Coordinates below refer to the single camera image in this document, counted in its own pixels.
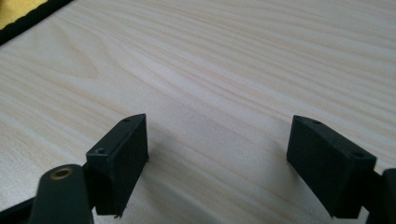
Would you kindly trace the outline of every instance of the wood grain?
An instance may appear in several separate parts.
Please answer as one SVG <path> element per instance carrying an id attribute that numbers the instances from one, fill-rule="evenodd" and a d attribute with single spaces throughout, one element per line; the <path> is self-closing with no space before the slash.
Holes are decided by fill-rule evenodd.
<path id="1" fill-rule="evenodd" d="M 76 0 L 0 48 L 0 210 L 148 116 L 150 161 L 122 219 L 331 219 L 286 162 L 294 114 L 396 166 L 396 3 Z"/>

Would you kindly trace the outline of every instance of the black plastic piece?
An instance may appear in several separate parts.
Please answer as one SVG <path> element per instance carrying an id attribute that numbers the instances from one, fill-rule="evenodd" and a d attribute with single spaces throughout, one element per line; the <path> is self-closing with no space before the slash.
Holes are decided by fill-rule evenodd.
<path id="1" fill-rule="evenodd" d="M 87 173 L 100 176 L 95 189 L 89 184 L 98 215 L 122 216 L 148 159 L 144 114 L 123 119 L 87 152 Z"/>
<path id="2" fill-rule="evenodd" d="M 41 176 L 29 223 L 92 223 L 80 166 L 59 166 Z"/>
<path id="3" fill-rule="evenodd" d="M 0 212 L 0 223 L 28 223 L 34 200 L 31 198 Z"/>
<path id="4" fill-rule="evenodd" d="M 294 116 L 287 158 L 331 216 L 358 217 L 375 156 L 317 120 Z"/>
<path id="5" fill-rule="evenodd" d="M 90 214 L 91 210 L 96 207 L 98 215 L 121 216 L 148 159 L 146 115 L 136 115 L 120 121 L 87 153 L 87 163 L 82 168 L 77 168 L 79 174 L 84 174 L 83 183 L 85 187 L 83 189 L 87 188 L 88 190 L 88 213 Z M 84 197 L 80 199 L 76 196 L 73 188 L 69 188 L 70 186 L 67 189 L 62 186 L 58 188 L 55 185 L 53 185 L 55 188 L 46 188 L 46 184 L 51 183 L 47 183 L 46 180 L 48 179 L 45 177 L 47 175 L 48 173 L 42 176 L 41 182 L 44 181 L 45 185 L 43 185 L 43 188 L 40 182 L 36 198 L 29 199 L 0 212 L 0 223 L 28 223 L 29 217 L 32 215 L 34 202 L 40 202 L 35 205 L 35 214 L 50 214 L 47 218 L 57 218 L 52 215 L 52 211 L 64 206 L 62 200 L 58 198 L 56 200 L 57 204 L 53 205 L 51 210 L 46 210 L 48 209 L 48 203 L 55 203 L 55 201 L 51 201 L 48 198 L 54 192 L 63 192 L 63 195 L 70 196 L 69 199 L 74 199 L 76 203 L 84 200 Z M 77 181 L 75 184 L 80 182 L 77 179 L 69 180 Z M 65 221 L 58 221 L 60 219 L 53 219 L 53 221 L 47 222 L 42 222 L 42 219 L 40 219 L 37 222 L 67 223 L 66 219 Z"/>
<path id="6" fill-rule="evenodd" d="M 396 169 L 374 171 L 376 157 L 313 119 L 294 116 L 287 158 L 331 216 L 396 224 Z"/>

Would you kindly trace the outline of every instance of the light wood surface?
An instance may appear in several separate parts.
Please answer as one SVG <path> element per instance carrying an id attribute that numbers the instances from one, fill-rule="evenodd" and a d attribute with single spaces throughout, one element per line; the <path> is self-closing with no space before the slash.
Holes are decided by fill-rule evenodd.
<path id="1" fill-rule="evenodd" d="M 0 210 L 139 113 L 150 161 L 96 223 L 364 223 L 286 151 L 298 114 L 396 166 L 396 2 L 76 0 L 0 47 Z"/>

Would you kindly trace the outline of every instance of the black plastic part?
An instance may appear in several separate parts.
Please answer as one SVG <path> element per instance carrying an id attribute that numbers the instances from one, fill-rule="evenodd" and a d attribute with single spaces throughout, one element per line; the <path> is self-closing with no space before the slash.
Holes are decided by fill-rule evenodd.
<path id="1" fill-rule="evenodd" d="M 34 199 L 31 198 L 0 212 L 0 223 L 28 223 Z"/>
<path id="2" fill-rule="evenodd" d="M 122 216 L 134 186 L 149 159 L 146 115 L 120 121 L 87 152 L 87 175 L 99 176 L 90 201 L 98 215 Z"/>
<path id="3" fill-rule="evenodd" d="M 41 176 L 29 223 L 92 223 L 82 167 L 63 165 Z"/>
<path id="4" fill-rule="evenodd" d="M 331 216 L 358 217 L 375 156 L 316 120 L 294 116 L 287 158 Z"/>
<path id="5" fill-rule="evenodd" d="M 388 169 L 382 174 L 381 192 L 384 216 L 390 224 L 396 224 L 396 169 Z"/>
<path id="6" fill-rule="evenodd" d="M 396 169 L 386 170 L 377 185 L 375 203 L 368 210 L 367 224 L 396 224 Z"/>

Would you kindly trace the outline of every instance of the yellow object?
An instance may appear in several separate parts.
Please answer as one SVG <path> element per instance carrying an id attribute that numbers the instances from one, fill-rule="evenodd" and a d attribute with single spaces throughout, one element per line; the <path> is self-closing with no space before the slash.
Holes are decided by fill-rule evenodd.
<path id="1" fill-rule="evenodd" d="M 0 30 L 48 0 L 0 0 Z"/>

